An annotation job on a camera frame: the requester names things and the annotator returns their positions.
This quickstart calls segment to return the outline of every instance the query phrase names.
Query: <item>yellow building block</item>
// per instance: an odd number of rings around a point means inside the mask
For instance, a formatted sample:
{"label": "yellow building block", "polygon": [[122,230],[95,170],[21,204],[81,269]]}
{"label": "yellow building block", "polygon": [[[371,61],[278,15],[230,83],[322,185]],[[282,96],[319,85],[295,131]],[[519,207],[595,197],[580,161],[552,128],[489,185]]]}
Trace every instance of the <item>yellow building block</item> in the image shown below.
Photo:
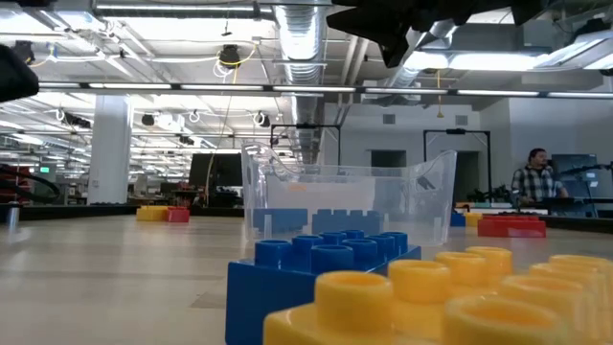
{"label": "yellow building block", "polygon": [[168,211],[168,206],[141,206],[141,208],[136,210],[136,220],[166,221]]}
{"label": "yellow building block", "polygon": [[596,318],[596,310],[593,306],[588,308],[587,292],[582,284],[558,278],[512,276],[501,282],[497,293],[554,311],[570,326],[574,344],[601,343],[598,333],[588,323]]}
{"label": "yellow building block", "polygon": [[440,341],[444,303],[449,298],[451,271],[445,264],[419,260],[390,263],[394,289],[394,325],[411,339]]}
{"label": "yellow building block", "polygon": [[470,296],[445,307],[442,345],[571,345],[554,312],[498,296]]}
{"label": "yellow building block", "polygon": [[320,275],[314,303],[270,313],[265,345],[604,345],[608,260],[553,256],[512,276],[512,253],[469,247],[434,262],[398,260],[389,279]]}
{"label": "yellow building block", "polygon": [[488,265],[488,284],[495,288],[500,281],[513,274],[513,253],[505,248],[489,246],[470,246],[467,253],[481,255]]}
{"label": "yellow building block", "polygon": [[434,259],[451,270],[451,297],[492,293],[488,285],[488,262],[478,254],[441,252]]}
{"label": "yellow building block", "polygon": [[383,276],[322,274],[315,284],[315,303],[266,316],[264,345],[391,345],[392,302],[392,284]]}
{"label": "yellow building block", "polygon": [[466,226],[476,227],[479,225],[479,220],[483,219],[483,215],[479,213],[468,212],[465,213],[464,216],[466,217]]}

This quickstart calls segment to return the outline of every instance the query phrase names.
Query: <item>plaid shirt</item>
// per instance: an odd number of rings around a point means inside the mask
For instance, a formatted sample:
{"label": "plaid shirt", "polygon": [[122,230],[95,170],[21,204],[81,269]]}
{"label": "plaid shirt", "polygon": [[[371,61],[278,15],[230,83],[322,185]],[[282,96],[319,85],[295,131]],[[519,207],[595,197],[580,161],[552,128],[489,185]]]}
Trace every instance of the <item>plaid shirt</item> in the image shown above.
{"label": "plaid shirt", "polygon": [[511,188],[519,191],[521,196],[531,197],[534,201],[541,201],[545,197],[556,197],[557,191],[562,188],[562,184],[554,180],[552,167],[537,170],[526,166],[524,169],[515,172]]}

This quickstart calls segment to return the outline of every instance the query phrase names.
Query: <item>computer monitor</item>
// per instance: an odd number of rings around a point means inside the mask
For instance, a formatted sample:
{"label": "computer monitor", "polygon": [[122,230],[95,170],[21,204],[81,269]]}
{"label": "computer monitor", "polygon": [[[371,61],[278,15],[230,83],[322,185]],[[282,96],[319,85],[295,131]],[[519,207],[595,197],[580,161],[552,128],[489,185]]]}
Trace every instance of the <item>computer monitor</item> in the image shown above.
{"label": "computer monitor", "polygon": [[596,154],[552,154],[552,167],[556,179],[562,182],[572,197],[590,197],[599,186],[597,171],[568,173],[582,167],[598,164]]}

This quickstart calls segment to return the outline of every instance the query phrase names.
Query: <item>door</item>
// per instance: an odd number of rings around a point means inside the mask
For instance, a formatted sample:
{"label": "door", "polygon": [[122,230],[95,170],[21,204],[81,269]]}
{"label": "door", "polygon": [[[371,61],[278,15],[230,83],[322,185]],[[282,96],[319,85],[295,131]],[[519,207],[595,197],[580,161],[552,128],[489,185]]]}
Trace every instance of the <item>door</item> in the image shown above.
{"label": "door", "polygon": [[479,189],[479,182],[479,152],[459,151],[453,201],[468,201],[468,195],[473,194],[475,189]]}

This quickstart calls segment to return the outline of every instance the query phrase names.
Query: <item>doorway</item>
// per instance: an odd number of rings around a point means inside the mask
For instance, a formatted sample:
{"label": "doorway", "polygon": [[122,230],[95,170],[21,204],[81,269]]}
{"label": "doorway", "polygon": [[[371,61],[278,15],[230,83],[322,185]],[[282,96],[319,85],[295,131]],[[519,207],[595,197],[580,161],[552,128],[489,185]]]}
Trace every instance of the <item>doorway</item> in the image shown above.
{"label": "doorway", "polygon": [[373,168],[406,168],[406,151],[391,149],[373,149],[371,151]]}
{"label": "doorway", "polygon": [[468,195],[480,187],[479,152],[459,151],[456,163],[456,177],[453,187],[453,201],[468,201]]}

